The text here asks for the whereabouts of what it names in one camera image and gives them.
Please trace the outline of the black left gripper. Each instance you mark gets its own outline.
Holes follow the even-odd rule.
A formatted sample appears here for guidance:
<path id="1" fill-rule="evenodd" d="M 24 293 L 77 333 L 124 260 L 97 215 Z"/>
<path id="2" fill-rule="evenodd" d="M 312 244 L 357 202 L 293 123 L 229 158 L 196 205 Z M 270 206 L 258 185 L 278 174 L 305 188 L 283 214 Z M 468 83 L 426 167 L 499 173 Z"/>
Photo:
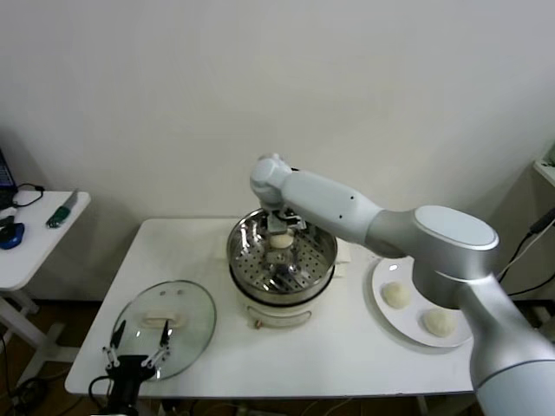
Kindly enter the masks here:
<path id="1" fill-rule="evenodd" d="M 146 355 L 122 355 L 118 358 L 117 348 L 120 346 L 126 324 L 127 321 L 122 320 L 112 333 L 108 346 L 102 348 L 107 360 L 108 378 L 113 382 L 108 396 L 108 407 L 134 407 L 141 384 L 152 378 L 152 368 L 170 354 L 170 328 L 169 321 L 166 320 L 159 347 L 148 358 Z"/>

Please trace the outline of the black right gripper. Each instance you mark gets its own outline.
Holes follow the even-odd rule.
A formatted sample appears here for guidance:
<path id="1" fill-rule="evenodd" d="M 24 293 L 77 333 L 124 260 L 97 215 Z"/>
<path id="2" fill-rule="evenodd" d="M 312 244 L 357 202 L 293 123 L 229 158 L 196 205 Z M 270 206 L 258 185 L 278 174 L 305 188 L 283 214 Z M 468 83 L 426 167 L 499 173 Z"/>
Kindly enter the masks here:
<path id="1" fill-rule="evenodd" d="M 289 225 L 285 219 L 278 216 L 277 211 L 269 211 L 266 217 L 267 231 L 272 236 L 286 234 L 289 230 Z"/>

